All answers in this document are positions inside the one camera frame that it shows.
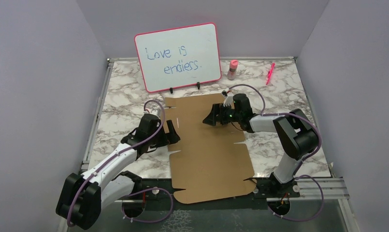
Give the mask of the brown cardboard box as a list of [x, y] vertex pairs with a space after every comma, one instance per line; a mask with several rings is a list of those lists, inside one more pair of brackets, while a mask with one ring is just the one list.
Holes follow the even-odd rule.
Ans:
[[221, 94], [165, 98], [166, 119], [172, 120], [181, 140], [168, 146], [172, 186], [194, 189], [230, 180], [235, 183], [255, 174], [243, 132], [231, 125], [209, 126], [202, 121]]

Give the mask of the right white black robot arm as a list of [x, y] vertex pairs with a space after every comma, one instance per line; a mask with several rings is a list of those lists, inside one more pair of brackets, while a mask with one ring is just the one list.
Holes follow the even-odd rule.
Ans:
[[249, 98], [240, 93], [227, 95], [223, 103], [214, 103], [211, 112], [202, 121], [209, 126], [238, 123], [249, 133], [275, 132], [284, 150], [279, 165], [270, 174], [266, 190], [275, 197], [285, 193], [294, 181], [297, 170], [303, 161], [318, 152], [322, 139], [318, 129], [302, 110], [289, 113], [254, 113]]

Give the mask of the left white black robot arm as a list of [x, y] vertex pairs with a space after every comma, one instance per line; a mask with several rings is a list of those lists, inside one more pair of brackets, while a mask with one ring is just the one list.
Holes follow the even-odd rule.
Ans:
[[143, 186], [140, 176], [125, 171], [142, 154], [180, 141], [171, 120], [162, 122], [153, 114], [144, 114], [134, 130], [124, 136], [116, 149], [97, 166], [82, 173], [70, 174], [64, 182], [56, 214], [65, 218], [68, 225], [89, 229], [99, 218], [102, 209], [122, 198], [136, 198], [142, 204], [132, 203], [125, 217], [133, 220], [133, 211], [143, 210], [145, 193], [169, 191]]

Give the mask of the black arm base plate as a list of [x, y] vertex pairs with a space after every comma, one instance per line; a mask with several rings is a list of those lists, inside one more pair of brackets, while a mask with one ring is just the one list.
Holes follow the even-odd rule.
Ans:
[[277, 186], [269, 178], [252, 177], [243, 182], [225, 180], [213, 185], [200, 185], [194, 189], [177, 189], [169, 178], [134, 177], [131, 193], [121, 194], [121, 203], [128, 211], [167, 211], [173, 197], [175, 210], [266, 210], [288, 209], [290, 200], [300, 196], [296, 181]]

